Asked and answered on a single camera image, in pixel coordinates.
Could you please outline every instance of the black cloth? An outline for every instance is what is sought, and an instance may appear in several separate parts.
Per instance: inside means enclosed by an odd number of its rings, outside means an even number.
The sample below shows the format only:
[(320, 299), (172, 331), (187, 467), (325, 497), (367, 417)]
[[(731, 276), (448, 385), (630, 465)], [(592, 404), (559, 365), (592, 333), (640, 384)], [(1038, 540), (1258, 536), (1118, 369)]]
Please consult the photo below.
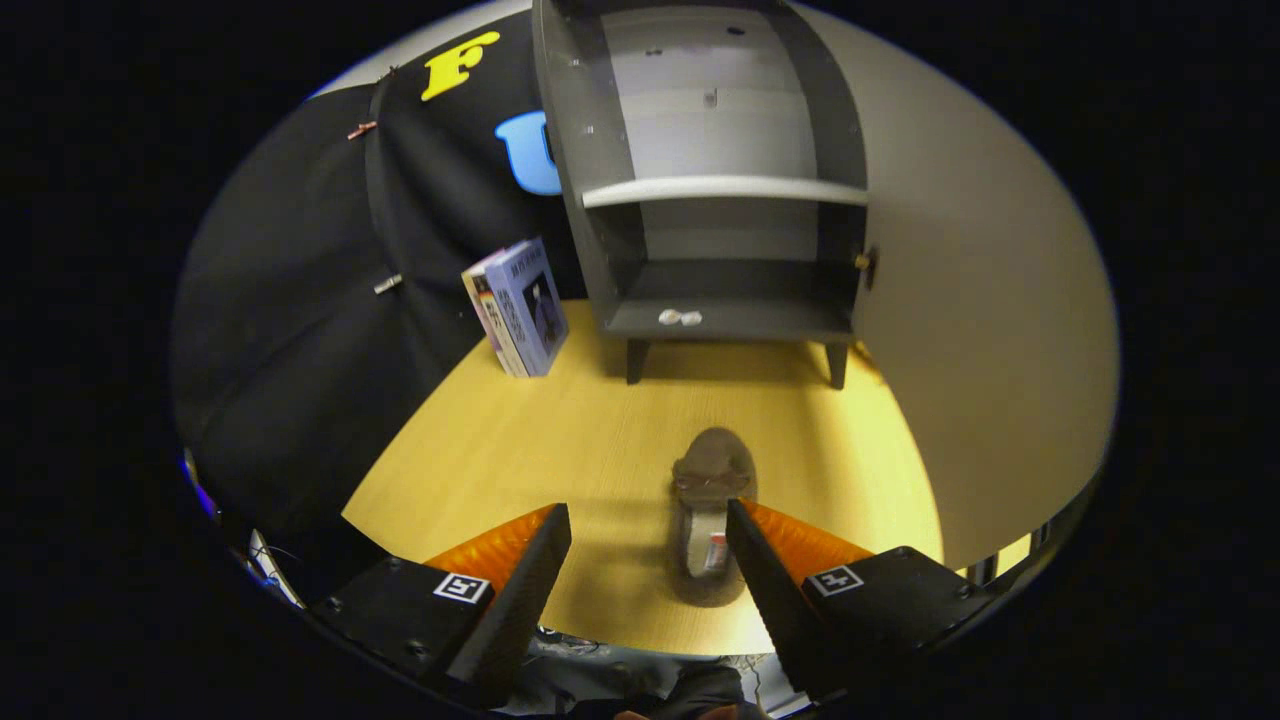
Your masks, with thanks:
[(529, 14), (474, 33), (486, 29), (502, 41), (429, 102), (425, 61), (456, 38), (376, 85), (307, 100), (228, 181), (191, 247), (173, 316), (177, 427), (214, 498), (273, 543), (339, 528), (369, 468), (483, 338), (463, 269), (540, 234), (562, 297), (585, 296), (562, 199), (521, 190), (494, 136), (540, 109)]
[(646, 693), (634, 698), (585, 700), (566, 715), (530, 715), (530, 719), (613, 720), (622, 711), (637, 712), (649, 720), (694, 720), (699, 715), (739, 706), (740, 719), (760, 717), (758, 706), (742, 698), (742, 679), (737, 670), (723, 665), (694, 665), (684, 669), (666, 698)]

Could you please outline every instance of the shoe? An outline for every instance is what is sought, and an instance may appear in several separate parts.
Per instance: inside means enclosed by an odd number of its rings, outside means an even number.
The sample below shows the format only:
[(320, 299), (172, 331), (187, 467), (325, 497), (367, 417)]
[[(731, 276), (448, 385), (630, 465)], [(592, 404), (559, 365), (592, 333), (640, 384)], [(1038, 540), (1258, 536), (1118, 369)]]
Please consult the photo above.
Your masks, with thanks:
[[(751, 451), (732, 430), (708, 428), (672, 465), (672, 478), (680, 514), (676, 555), (684, 574), (695, 580), (695, 585), (703, 585), (701, 591), (721, 583), (742, 584), (737, 564), (728, 552), (724, 525), (730, 498), (756, 497)], [(741, 588), (732, 594), (736, 597), (737, 592)], [(698, 594), (707, 600), (726, 593)]]

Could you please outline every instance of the wire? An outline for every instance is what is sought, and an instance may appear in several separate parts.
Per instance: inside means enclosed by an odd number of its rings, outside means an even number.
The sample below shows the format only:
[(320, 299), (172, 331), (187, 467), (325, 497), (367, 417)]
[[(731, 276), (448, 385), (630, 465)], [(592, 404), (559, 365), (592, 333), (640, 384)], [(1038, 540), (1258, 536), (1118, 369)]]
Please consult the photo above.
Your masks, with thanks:
[(252, 555), (253, 560), (257, 560), (261, 556), (265, 556), (268, 560), (274, 560), (271, 557), (271, 553), (268, 552), (268, 551), (275, 551), (275, 552), (280, 552), (280, 553), (288, 555), (289, 557), (297, 560), (298, 565), (303, 565), (301, 557), (298, 557), (297, 555), (293, 555), (288, 550), (284, 550), (284, 548), (280, 548), (280, 547), (275, 547), (274, 544), (264, 544), (264, 546), (260, 546), (260, 547), (251, 547), (251, 548), (248, 548), (248, 551), (250, 551), (250, 555)]
[[(553, 643), (549, 643), (549, 644), (562, 644), (562, 646), (570, 648), (570, 652), (572, 652), (573, 655), (591, 655), (593, 652), (600, 650), (600, 641), (589, 641), (586, 638), (579, 638), (576, 635), (567, 635), (564, 633), (561, 633), (561, 638), (558, 641), (553, 642)], [(577, 652), (579, 648), (584, 648), (588, 644), (591, 646), (591, 650)]]
[(755, 669), (755, 659), (750, 655), (746, 656), (746, 666), (751, 669), (751, 674), (755, 675), (755, 707), (760, 711), (760, 715), (765, 715), (764, 703), (760, 702), (760, 673)]

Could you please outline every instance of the yellow letter f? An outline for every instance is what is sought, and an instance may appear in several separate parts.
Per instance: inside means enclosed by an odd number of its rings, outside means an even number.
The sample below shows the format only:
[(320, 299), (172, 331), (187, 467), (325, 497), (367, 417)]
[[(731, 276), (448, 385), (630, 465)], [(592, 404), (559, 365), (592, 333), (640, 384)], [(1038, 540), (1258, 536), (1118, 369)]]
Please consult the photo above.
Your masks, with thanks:
[(471, 74), (463, 68), (476, 67), (480, 63), (480, 58), (484, 56), (484, 47), (481, 46), (498, 42), (498, 33), (490, 29), (480, 37), (468, 40), (457, 47), (451, 47), (428, 60), (426, 68), (431, 70), (431, 74), (426, 81), (426, 90), (422, 91), (422, 101), (426, 102), (436, 95), (453, 90), (466, 82)]

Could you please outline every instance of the cabinet leg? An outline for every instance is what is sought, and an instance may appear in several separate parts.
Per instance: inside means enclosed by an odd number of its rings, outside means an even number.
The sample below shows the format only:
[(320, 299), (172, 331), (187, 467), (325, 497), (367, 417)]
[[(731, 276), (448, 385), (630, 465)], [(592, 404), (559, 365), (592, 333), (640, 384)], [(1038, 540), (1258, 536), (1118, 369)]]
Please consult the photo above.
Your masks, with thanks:
[(644, 359), (649, 356), (648, 340), (627, 341), (627, 384), (634, 386), (640, 382), (644, 373)]
[(849, 346), (842, 342), (827, 343), (827, 365), (831, 368), (831, 387), (845, 389), (845, 365), (849, 364)]

